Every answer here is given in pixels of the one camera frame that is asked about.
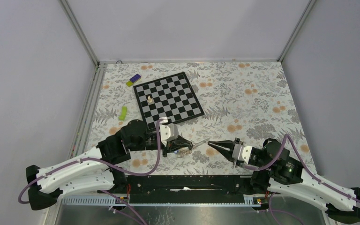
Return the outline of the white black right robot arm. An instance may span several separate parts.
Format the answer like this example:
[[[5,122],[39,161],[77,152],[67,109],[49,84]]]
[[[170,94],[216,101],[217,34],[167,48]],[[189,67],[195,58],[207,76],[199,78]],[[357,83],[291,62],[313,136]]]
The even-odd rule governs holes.
[[[310,171],[301,157],[293,158],[284,143],[268,138],[262,148],[248,146],[239,138],[209,141],[233,167],[253,173],[244,185],[248,195],[274,192],[309,203],[343,224],[360,222],[360,188],[342,187]]]

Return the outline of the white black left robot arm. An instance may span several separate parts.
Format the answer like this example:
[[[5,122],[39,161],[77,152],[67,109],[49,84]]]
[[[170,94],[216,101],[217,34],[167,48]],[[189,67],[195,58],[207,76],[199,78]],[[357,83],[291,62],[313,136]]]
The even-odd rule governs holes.
[[[180,136],[178,127],[169,118],[153,123],[155,131],[148,131],[141,120],[132,120],[115,134],[100,141],[92,149],[62,163],[40,168],[26,168],[27,186],[18,202],[29,204],[32,210],[42,210],[56,204],[67,195],[97,190],[120,193],[125,190],[125,174],[148,176],[156,171],[161,157],[187,148],[193,143]],[[131,172],[118,164],[131,159],[132,151],[156,150],[157,159],[148,172]]]

